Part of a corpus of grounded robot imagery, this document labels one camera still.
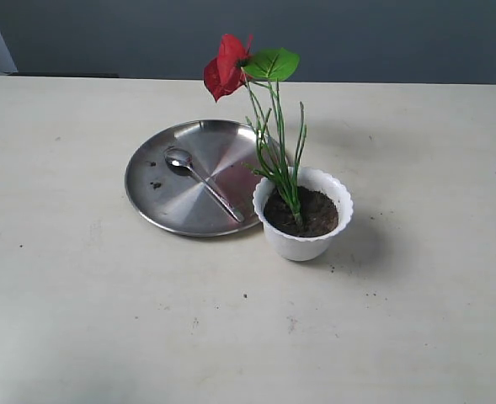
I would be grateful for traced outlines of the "stainless steel spoon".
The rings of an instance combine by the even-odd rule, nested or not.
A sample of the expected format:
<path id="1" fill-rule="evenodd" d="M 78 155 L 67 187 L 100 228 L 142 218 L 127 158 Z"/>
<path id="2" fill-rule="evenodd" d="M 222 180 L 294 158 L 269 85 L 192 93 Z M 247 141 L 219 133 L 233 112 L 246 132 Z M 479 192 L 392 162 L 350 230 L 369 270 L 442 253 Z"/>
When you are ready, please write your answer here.
<path id="1" fill-rule="evenodd" d="M 197 181 L 202 183 L 210 195 L 226 210 L 226 212 L 239 223 L 244 222 L 243 214 L 222 196 L 210 183 L 204 179 L 193 166 L 192 155 L 181 148 L 169 147 L 164 153 L 164 159 L 169 166 L 186 169 Z"/>

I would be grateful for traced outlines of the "red artificial flower with stems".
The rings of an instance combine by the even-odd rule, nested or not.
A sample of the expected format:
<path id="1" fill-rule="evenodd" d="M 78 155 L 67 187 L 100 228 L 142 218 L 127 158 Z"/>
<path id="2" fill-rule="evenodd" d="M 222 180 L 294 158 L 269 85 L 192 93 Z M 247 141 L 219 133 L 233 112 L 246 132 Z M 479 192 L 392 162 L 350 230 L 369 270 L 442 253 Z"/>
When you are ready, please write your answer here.
<path id="1" fill-rule="evenodd" d="M 285 117 L 280 84 L 296 72 L 300 56 L 284 47 L 251 51 L 252 37 L 243 43 L 235 35 L 221 37 L 217 55 L 205 66 L 203 82 L 215 101 L 240 88 L 248 92 L 254 118 L 247 118 L 256 135 L 259 167 L 252 172 L 268 179 L 291 211 L 297 227 L 304 225 L 298 173 L 307 138 L 305 107 L 300 107 L 300 129 L 292 162 L 287 161 Z"/>

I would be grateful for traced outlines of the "white scalloped plastic pot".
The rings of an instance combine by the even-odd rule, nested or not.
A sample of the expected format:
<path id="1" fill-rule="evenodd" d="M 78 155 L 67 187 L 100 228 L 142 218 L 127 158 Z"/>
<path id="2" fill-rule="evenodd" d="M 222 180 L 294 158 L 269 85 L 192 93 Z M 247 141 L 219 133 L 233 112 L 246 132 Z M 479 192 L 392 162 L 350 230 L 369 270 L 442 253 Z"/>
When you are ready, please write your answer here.
<path id="1" fill-rule="evenodd" d="M 346 187 L 332 175 L 311 167 L 300 167 L 298 184 L 311 191 L 325 194 L 332 200 L 338 223 L 334 229 L 318 237 L 295 237 L 278 230 L 264 216 L 264 207 L 275 186 L 262 178 L 253 192 L 253 209 L 264 228 L 270 246 L 283 258 L 291 261 L 308 261 L 324 253 L 333 239 L 350 223 L 354 212 L 353 201 Z"/>

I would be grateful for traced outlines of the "dark soil in pot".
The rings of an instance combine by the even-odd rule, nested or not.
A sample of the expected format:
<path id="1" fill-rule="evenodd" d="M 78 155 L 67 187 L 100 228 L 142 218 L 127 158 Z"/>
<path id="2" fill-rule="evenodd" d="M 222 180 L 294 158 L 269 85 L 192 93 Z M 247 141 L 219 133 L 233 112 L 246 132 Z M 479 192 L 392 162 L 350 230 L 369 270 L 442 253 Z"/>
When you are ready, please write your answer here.
<path id="1" fill-rule="evenodd" d="M 289 205 L 275 190 L 264 207 L 265 219 L 279 231 L 294 237 L 320 237 L 333 231 L 339 224 L 339 213 L 334 202 L 319 191 L 302 186 L 297 190 L 302 226 L 296 223 Z"/>

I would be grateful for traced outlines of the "round stainless steel plate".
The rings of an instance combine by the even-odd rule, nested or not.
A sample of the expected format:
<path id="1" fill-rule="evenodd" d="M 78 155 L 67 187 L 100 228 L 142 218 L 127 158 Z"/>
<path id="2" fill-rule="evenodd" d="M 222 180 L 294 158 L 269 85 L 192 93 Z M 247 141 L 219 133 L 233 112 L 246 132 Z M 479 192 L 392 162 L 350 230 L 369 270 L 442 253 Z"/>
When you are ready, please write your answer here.
<path id="1" fill-rule="evenodd" d="M 230 120 L 195 120 L 161 130 L 145 141 L 125 170 L 129 201 L 147 221 L 189 237 L 216 237 L 259 224 L 253 192 L 260 177 L 256 135 Z M 236 222 L 186 169 L 169 166 L 164 151 L 178 147 L 193 157 L 195 170 L 244 216 Z"/>

